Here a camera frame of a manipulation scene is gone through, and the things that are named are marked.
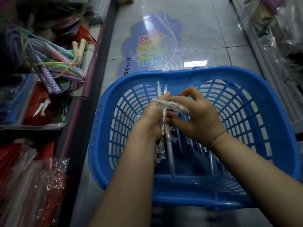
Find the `tile floor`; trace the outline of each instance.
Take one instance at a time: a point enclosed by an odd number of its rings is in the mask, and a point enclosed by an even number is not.
[[[101,94],[116,80],[116,69],[123,58],[121,45],[130,35],[131,26],[155,12],[166,12],[184,24],[182,36],[187,44],[184,63],[207,60],[206,66],[235,65],[262,75],[228,0],[134,0],[134,4],[119,8]],[[70,226],[88,225],[102,193],[86,158]],[[168,222],[173,226],[271,226],[258,209],[214,212],[188,206],[154,208],[152,225],[168,226]]]

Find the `person's left hand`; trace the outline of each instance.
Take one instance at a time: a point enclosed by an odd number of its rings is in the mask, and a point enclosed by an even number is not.
[[[164,95],[158,97],[158,99],[167,100],[170,97],[170,92],[167,92]],[[139,121],[145,121],[148,125],[151,126],[152,132],[154,133],[157,140],[162,137],[162,115],[163,109],[161,109],[156,102],[152,101],[147,107],[144,109],[143,114]],[[166,118],[166,122],[170,124],[171,119]]]

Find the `blue plastic basket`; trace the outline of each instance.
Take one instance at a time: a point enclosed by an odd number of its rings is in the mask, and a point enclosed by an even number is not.
[[[172,95],[196,86],[216,106],[230,134],[288,175],[300,178],[299,146],[272,88],[246,69],[219,66],[133,73],[108,87],[100,98],[89,144],[89,167],[102,189],[113,176],[136,116],[156,97],[157,80],[167,84]],[[255,207],[229,172],[212,176],[203,167],[208,164],[201,160],[205,156],[197,158],[199,164],[192,165],[175,157],[175,178],[168,161],[162,161],[155,170],[153,202],[217,210]]]

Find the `thin bracelet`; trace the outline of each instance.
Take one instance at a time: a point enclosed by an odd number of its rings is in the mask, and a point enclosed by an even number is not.
[[[216,140],[217,140],[221,135],[223,135],[225,132],[226,132],[226,130],[223,131],[221,134],[219,134],[217,137],[215,137],[210,143],[208,143],[208,144],[206,145],[206,148],[209,149],[209,146],[212,145],[212,143],[213,143],[214,141],[216,141]]]

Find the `hand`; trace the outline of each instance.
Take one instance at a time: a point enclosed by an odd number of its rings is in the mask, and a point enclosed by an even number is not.
[[[167,100],[171,96],[170,92],[167,92],[164,95],[161,95],[158,99]],[[151,127],[152,133],[155,135],[156,139],[159,140],[162,137],[162,115],[163,109],[161,109],[156,102],[151,102],[144,109],[139,122],[145,122],[147,126]],[[166,122],[169,124],[171,119],[166,119]]]
[[[172,122],[186,136],[202,145],[209,144],[225,131],[216,107],[196,87],[186,88],[179,96],[171,96],[167,100],[180,103],[190,111],[192,116],[187,122],[173,112],[168,111],[167,116],[171,116]]]

